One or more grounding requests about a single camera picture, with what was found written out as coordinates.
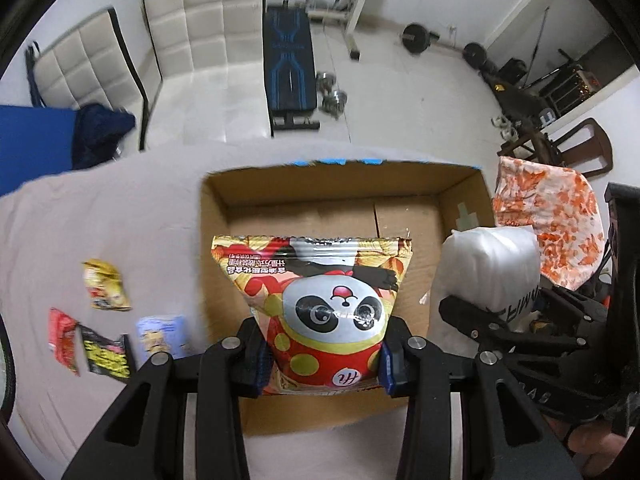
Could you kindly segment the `chrome dumbbells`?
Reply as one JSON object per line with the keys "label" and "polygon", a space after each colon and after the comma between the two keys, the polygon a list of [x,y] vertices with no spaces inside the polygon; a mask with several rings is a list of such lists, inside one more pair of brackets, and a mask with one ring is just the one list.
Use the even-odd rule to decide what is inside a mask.
{"label": "chrome dumbbells", "polygon": [[347,103],[347,93],[337,88],[336,76],[330,72],[318,72],[316,87],[321,96],[319,108],[333,118],[340,118],[344,114]]}

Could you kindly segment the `milk carton cardboard box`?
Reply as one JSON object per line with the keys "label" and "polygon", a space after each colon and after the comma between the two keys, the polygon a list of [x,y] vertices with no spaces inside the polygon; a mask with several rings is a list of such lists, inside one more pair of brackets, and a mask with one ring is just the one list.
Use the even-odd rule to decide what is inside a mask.
{"label": "milk carton cardboard box", "polygon": [[249,436],[329,429],[401,407],[378,384],[385,324],[425,335],[445,238],[491,226],[480,170],[376,159],[209,174],[201,185],[201,288],[209,333],[254,318],[273,366],[241,402]]}

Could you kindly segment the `blue foam cushion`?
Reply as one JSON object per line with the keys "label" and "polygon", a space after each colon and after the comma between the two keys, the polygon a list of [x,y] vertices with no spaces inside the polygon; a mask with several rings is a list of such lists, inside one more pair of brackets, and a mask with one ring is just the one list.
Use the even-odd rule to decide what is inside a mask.
{"label": "blue foam cushion", "polygon": [[76,112],[64,108],[2,105],[0,192],[73,169]]}

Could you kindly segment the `white barbell rack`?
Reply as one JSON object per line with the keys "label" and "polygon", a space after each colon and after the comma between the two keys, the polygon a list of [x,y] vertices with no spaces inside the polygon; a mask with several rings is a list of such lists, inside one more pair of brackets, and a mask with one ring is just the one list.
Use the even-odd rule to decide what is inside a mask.
{"label": "white barbell rack", "polygon": [[344,43],[352,61],[360,60],[355,30],[367,0],[304,0],[302,7],[308,18],[316,23],[330,23],[341,27]]}

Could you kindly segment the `red floral snack packet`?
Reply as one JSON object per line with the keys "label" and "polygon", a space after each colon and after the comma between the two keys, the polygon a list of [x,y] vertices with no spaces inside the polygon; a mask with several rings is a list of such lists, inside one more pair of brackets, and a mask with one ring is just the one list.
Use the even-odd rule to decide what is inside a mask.
{"label": "red floral snack packet", "polygon": [[78,322],[57,308],[49,311],[49,348],[54,358],[74,375],[79,375],[76,363],[75,333]]}

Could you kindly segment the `brown wooden chair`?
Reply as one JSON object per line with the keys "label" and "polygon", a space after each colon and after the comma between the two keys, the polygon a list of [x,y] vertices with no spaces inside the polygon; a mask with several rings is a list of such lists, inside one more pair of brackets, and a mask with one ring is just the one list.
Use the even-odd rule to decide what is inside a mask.
{"label": "brown wooden chair", "polygon": [[[563,144],[567,144],[571,138],[582,131],[588,133],[586,140],[578,142],[571,148],[562,148]],[[506,141],[501,145],[498,156],[520,158],[529,162],[575,170],[586,162],[600,162],[601,167],[582,173],[586,179],[604,176],[614,168],[613,145],[610,137],[591,117],[555,140],[551,140],[547,133],[526,125],[521,125],[516,133],[518,136],[514,141]]]}

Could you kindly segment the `blue cartoon tissue pack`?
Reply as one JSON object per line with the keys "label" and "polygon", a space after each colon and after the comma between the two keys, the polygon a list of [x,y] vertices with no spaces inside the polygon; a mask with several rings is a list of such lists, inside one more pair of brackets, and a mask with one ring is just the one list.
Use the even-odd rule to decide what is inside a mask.
{"label": "blue cartoon tissue pack", "polygon": [[180,314],[150,315],[136,323],[138,346],[146,361],[158,352],[170,354],[174,359],[194,355],[186,318]]}

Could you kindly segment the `black blue weight bench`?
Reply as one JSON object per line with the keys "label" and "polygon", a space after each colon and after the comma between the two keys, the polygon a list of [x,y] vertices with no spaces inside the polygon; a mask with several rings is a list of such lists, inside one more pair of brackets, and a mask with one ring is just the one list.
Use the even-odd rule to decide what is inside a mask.
{"label": "black blue weight bench", "polygon": [[299,6],[268,6],[264,21],[265,86],[272,132],[318,131],[310,21]]}

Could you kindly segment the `small panda snack bag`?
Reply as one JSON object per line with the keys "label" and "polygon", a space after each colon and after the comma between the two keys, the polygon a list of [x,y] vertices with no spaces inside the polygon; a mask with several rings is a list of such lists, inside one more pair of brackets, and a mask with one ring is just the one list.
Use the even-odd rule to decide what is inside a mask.
{"label": "small panda snack bag", "polygon": [[131,309],[122,284],[122,274],[116,266],[98,259],[86,260],[82,265],[82,278],[90,296],[91,307],[107,311]]}

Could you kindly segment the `large panda snack bag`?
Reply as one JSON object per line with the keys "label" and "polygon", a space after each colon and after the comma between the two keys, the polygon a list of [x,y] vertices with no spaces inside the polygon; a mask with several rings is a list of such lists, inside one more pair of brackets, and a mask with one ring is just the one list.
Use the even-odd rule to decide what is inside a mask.
{"label": "large panda snack bag", "polygon": [[210,250],[273,354],[268,393],[375,387],[411,240],[216,235]]}

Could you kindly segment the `white quilted chair right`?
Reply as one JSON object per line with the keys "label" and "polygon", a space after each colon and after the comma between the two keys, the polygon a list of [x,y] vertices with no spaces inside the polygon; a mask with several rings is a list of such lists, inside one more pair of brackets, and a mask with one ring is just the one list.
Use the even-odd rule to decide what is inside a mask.
{"label": "white quilted chair right", "polygon": [[143,0],[160,88],[144,146],[271,134],[265,0]]}

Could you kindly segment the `white quilted chair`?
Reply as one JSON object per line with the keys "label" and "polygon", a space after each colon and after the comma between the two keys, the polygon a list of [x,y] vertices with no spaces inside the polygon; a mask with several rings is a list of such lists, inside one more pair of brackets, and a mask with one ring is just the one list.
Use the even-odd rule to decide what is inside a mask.
{"label": "white quilted chair", "polygon": [[144,146],[271,134],[265,0],[143,0],[160,88]]}
{"label": "white quilted chair", "polygon": [[144,150],[149,100],[114,8],[93,13],[41,51],[34,76],[44,105],[78,110],[98,103],[134,116],[136,124],[119,142],[119,153]]}

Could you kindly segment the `black shoe shine wipes pack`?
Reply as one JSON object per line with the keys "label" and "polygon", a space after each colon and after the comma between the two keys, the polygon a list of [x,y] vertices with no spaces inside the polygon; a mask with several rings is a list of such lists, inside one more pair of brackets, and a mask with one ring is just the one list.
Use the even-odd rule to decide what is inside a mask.
{"label": "black shoe shine wipes pack", "polygon": [[79,326],[90,373],[106,376],[126,384],[136,371],[129,337],[106,338],[88,326]]}

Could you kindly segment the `white packaged sock bag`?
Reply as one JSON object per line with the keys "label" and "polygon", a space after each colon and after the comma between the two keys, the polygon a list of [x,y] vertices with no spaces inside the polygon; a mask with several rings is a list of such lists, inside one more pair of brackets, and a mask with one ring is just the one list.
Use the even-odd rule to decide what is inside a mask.
{"label": "white packaged sock bag", "polygon": [[478,343],[444,322],[439,303],[455,296],[495,313],[510,330],[525,332],[534,318],[539,285],[540,253],[530,226],[454,231],[442,244],[426,338],[442,351],[472,358]]}

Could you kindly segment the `orange white patterned cloth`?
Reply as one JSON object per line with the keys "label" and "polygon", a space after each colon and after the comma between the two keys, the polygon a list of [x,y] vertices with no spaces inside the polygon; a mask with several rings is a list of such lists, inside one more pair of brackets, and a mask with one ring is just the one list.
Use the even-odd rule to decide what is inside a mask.
{"label": "orange white patterned cloth", "polygon": [[499,226],[530,226],[540,273],[576,290],[597,271],[606,235],[588,180],[570,168],[501,156],[492,209]]}

